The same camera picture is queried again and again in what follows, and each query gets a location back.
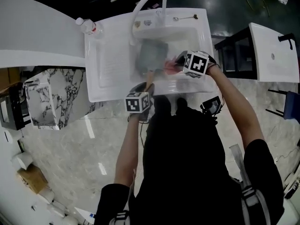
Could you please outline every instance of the plastic water bottle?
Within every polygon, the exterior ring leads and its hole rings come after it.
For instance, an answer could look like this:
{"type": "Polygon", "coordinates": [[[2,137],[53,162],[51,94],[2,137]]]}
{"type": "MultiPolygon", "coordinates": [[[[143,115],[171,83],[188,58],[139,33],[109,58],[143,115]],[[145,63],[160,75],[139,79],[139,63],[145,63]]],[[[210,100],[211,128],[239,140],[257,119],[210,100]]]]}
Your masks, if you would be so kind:
{"type": "Polygon", "coordinates": [[[103,26],[100,23],[94,23],[91,19],[82,19],[78,17],[76,24],[80,26],[81,32],[93,36],[94,38],[101,38],[103,36],[103,26]]]}

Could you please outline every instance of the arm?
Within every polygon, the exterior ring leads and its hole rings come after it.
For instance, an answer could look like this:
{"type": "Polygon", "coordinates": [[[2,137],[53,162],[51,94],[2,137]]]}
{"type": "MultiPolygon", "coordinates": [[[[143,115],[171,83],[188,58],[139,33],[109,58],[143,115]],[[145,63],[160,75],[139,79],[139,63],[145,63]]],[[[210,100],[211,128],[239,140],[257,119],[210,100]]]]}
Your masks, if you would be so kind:
{"type": "Polygon", "coordinates": [[[247,99],[217,66],[210,67],[207,74],[215,80],[223,94],[228,110],[242,137],[244,149],[255,139],[264,140],[256,113],[247,99]]]}
{"type": "Polygon", "coordinates": [[[116,164],[114,183],[131,186],[138,162],[139,116],[129,118],[125,138],[116,164]]]}

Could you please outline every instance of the white sink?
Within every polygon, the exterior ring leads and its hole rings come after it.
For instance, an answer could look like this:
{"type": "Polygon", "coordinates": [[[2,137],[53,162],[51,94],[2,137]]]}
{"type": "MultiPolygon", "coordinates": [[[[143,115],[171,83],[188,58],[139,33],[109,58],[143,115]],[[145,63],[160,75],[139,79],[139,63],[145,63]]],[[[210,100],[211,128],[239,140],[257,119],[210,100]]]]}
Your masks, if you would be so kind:
{"type": "MultiPolygon", "coordinates": [[[[133,27],[137,41],[143,38],[158,39],[169,46],[167,58],[172,59],[184,50],[201,50],[213,57],[210,28],[206,10],[199,8],[167,8],[165,22],[158,27],[155,22],[159,9],[140,11],[133,27]],[[174,21],[173,17],[189,17],[197,14],[199,19],[174,21]]],[[[104,38],[95,40],[85,35],[85,59],[89,100],[91,102],[123,99],[129,90],[145,78],[135,68],[138,46],[130,45],[132,13],[101,20],[104,38]]],[[[209,76],[190,78],[183,73],[166,75],[156,72],[155,95],[187,92],[214,92],[216,84],[209,76]]]]}

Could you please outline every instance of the gray marble floor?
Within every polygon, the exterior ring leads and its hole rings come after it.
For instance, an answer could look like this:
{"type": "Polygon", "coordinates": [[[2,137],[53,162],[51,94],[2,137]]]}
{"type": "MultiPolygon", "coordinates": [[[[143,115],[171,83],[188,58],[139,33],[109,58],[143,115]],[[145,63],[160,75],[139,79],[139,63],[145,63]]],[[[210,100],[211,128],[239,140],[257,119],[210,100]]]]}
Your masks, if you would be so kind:
{"type": "MultiPolygon", "coordinates": [[[[296,148],[300,125],[294,120],[283,120],[264,109],[283,111],[285,96],[267,92],[268,89],[296,91],[296,85],[243,79],[231,81],[253,106],[270,152],[275,160],[279,159],[276,165],[284,181],[300,159],[300,152],[296,148]]],[[[199,110],[202,102],[217,95],[219,94],[197,93],[185,96],[189,106],[199,110]]],[[[174,113],[176,96],[170,96],[169,99],[174,113]]],[[[43,171],[58,202],[72,207],[82,193],[99,193],[103,186],[113,182],[115,163],[126,131],[127,116],[123,101],[109,101],[102,108],[60,131],[35,130],[30,125],[23,130],[25,150],[32,154],[34,163],[43,171]]],[[[240,134],[226,105],[217,117],[217,130],[224,145],[226,166],[233,177],[239,178],[239,170],[229,147],[236,143],[242,145],[240,134]]],[[[147,125],[144,125],[142,130],[144,140],[146,128],[147,125]]],[[[141,141],[139,143],[135,193],[143,180],[143,147],[141,141]]]]}

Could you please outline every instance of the white faucet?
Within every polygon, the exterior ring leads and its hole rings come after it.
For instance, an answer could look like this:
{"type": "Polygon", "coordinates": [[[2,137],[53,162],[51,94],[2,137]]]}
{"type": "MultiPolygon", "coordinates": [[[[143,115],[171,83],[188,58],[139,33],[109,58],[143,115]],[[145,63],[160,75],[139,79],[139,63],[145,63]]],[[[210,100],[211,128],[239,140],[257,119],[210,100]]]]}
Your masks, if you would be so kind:
{"type": "MultiPolygon", "coordinates": [[[[129,43],[130,43],[130,45],[136,45],[137,40],[133,36],[132,27],[135,23],[135,18],[137,16],[137,14],[139,13],[139,11],[142,9],[142,7],[145,5],[145,3],[147,1],[148,0],[140,0],[139,3],[136,5],[135,9],[132,12],[132,19],[131,19],[131,23],[129,25],[129,35],[130,35],[129,43]]],[[[167,0],[163,0],[162,11],[160,11],[159,9],[156,11],[156,16],[157,16],[156,17],[156,19],[157,19],[156,24],[159,24],[161,26],[165,24],[165,7],[166,7],[166,4],[167,4],[167,0]]]]}

